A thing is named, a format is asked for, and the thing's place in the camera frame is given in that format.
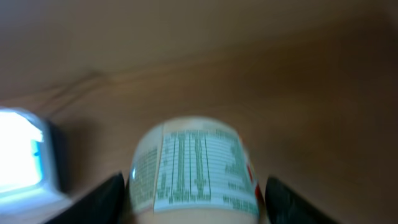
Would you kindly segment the green lid jar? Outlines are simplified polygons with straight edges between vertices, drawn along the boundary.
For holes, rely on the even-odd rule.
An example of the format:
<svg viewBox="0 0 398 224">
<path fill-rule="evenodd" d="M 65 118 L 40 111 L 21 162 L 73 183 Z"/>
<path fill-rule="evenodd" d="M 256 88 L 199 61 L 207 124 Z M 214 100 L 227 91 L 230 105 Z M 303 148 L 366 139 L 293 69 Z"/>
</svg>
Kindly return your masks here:
<svg viewBox="0 0 398 224">
<path fill-rule="evenodd" d="M 248 150 L 217 119 L 185 116 L 148 131 L 129 172 L 127 223 L 265 223 Z"/>
</svg>

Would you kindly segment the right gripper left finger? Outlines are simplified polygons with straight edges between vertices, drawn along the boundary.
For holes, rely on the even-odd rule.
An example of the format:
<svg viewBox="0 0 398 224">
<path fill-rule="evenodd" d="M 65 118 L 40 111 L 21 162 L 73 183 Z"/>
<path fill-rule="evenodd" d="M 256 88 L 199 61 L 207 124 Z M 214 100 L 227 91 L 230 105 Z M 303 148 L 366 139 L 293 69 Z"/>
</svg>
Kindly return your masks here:
<svg viewBox="0 0 398 224">
<path fill-rule="evenodd" d="M 124 190 L 122 173 L 115 174 L 45 224 L 120 223 Z"/>
</svg>

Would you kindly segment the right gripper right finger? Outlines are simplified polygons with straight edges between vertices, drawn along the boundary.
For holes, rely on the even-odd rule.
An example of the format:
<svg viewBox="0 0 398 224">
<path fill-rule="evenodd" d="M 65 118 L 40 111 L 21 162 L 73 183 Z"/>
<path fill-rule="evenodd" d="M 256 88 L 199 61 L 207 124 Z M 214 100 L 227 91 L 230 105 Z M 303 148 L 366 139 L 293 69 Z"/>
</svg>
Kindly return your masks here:
<svg viewBox="0 0 398 224">
<path fill-rule="evenodd" d="M 272 224 L 337 224 L 273 176 L 267 180 L 265 204 Z"/>
</svg>

